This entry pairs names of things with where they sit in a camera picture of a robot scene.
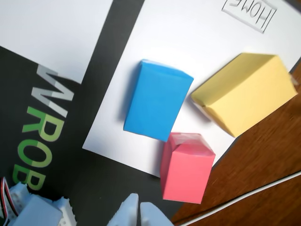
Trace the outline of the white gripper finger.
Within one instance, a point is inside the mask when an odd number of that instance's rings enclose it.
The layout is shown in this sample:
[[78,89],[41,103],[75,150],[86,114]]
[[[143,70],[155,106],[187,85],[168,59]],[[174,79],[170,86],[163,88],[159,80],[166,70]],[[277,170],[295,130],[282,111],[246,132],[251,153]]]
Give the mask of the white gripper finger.
[[141,226],[174,226],[165,214],[153,203],[140,203]]
[[131,193],[120,205],[107,226],[136,226],[138,214],[138,194]]

